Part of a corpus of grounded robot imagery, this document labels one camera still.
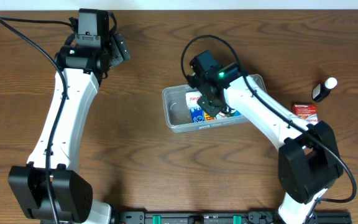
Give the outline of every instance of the black bottle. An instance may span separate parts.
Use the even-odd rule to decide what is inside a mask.
[[[331,90],[337,85],[338,81],[336,78],[328,78],[324,83],[320,83],[314,88],[311,97],[315,102],[320,102],[325,99]]]

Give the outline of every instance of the wooden table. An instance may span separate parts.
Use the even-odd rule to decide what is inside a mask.
[[[226,39],[250,73],[263,76],[281,104],[311,103],[311,91],[327,77],[338,87],[318,104],[318,116],[335,131],[341,157],[358,183],[358,11],[116,11],[118,30],[132,60],[114,67],[102,82],[86,121],[79,174],[94,197],[149,211],[278,208],[283,189],[277,151],[252,124],[175,134],[165,124],[161,92],[185,84],[180,55],[201,34]],[[0,12],[27,19],[67,21],[69,12]],[[10,22],[50,55],[70,29]],[[233,57],[222,44],[202,40],[186,64],[210,49],[223,64]],[[32,152],[52,99],[55,70],[29,44],[0,25],[0,223],[27,220],[8,184],[13,165]],[[326,196],[344,198],[342,176]],[[358,223],[358,193],[347,204]]]

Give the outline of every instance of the cardboard box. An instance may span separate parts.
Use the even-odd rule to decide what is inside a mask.
[[[317,124],[317,106],[316,105],[293,105],[292,113],[298,117],[309,121],[311,124]]]

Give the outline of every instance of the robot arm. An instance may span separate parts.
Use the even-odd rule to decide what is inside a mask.
[[[131,58],[122,35],[115,33],[114,15],[110,16],[115,23],[110,31],[107,11],[80,9],[78,19],[70,18],[74,34],[67,38],[55,56],[55,66],[62,72],[67,86],[67,98],[53,137],[50,170],[45,167],[46,148],[53,123],[58,117],[63,92],[58,72],[41,137],[26,166],[13,166],[8,177],[9,185],[27,218],[39,219],[41,223],[50,223],[48,220],[54,217],[68,223],[114,222],[112,207],[95,200],[92,186],[76,173],[86,116],[103,74],[107,77],[110,67]],[[48,174],[53,179],[52,191],[46,186]],[[53,202],[56,212],[51,207]]]
[[[186,79],[191,87],[201,92],[197,103],[204,111],[213,117],[218,112],[229,113],[231,108],[238,110],[278,150],[278,175],[286,191],[278,215],[286,224],[304,223],[316,198],[333,185],[343,169],[331,155],[315,146],[301,131],[289,126],[261,100],[300,129],[317,136],[339,156],[332,129],[322,121],[313,126],[289,112],[261,90],[252,77],[244,76],[237,64],[223,67],[209,51],[197,55],[190,65],[195,73]],[[313,149],[308,155],[303,152],[306,147]]]
[[[259,88],[251,76],[247,76],[246,79],[251,87],[254,90],[257,90],[259,95],[266,102],[274,106],[282,115],[292,119],[294,123],[302,127],[305,131],[308,130],[306,125],[309,124],[309,122],[297,117],[277,103],[272,97]],[[248,89],[243,77],[230,82],[230,87],[224,90],[224,97],[227,105],[231,108],[235,108],[238,112],[247,117],[252,124],[254,124],[272,142],[277,150],[285,144],[284,140],[286,140],[286,138],[295,139],[301,135],[299,131],[288,127],[286,122],[262,105]],[[288,193],[286,193],[284,201],[278,209],[278,214],[286,224],[303,223],[307,214],[312,209],[314,200],[317,197],[321,197],[325,191],[327,191],[327,189],[322,189],[313,196],[312,201],[306,204],[295,201]]]

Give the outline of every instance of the green clip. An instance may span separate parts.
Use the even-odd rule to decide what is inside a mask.
[[[161,216],[153,215],[153,224],[161,224]]]
[[[234,215],[233,216],[233,224],[241,224],[241,216],[239,215]]]

